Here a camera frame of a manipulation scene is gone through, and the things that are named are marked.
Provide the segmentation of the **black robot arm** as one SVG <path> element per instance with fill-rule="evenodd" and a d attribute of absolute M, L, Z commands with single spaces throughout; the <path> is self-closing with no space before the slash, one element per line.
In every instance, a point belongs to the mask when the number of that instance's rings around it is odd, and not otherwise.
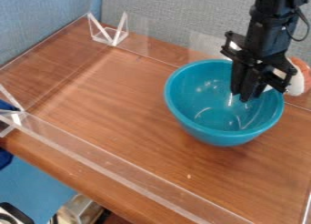
<path fill-rule="evenodd" d="M 221 53 L 232 61 L 231 92 L 241 102 L 259 97 L 267 86 L 284 93 L 298 69 L 286 57 L 291 41 L 302 42 L 311 31 L 300 6 L 308 0 L 255 0 L 243 36 L 224 33 Z"/>

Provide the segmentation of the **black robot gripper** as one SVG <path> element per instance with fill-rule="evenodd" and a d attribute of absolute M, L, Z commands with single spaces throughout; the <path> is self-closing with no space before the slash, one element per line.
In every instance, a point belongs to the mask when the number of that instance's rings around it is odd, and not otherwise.
<path fill-rule="evenodd" d="M 257 98 L 267 86 L 284 93 L 298 70 L 286 53 L 294 27 L 282 20 L 251 20 L 247 34 L 224 33 L 221 53 L 233 61 L 231 91 L 240 101 Z"/>

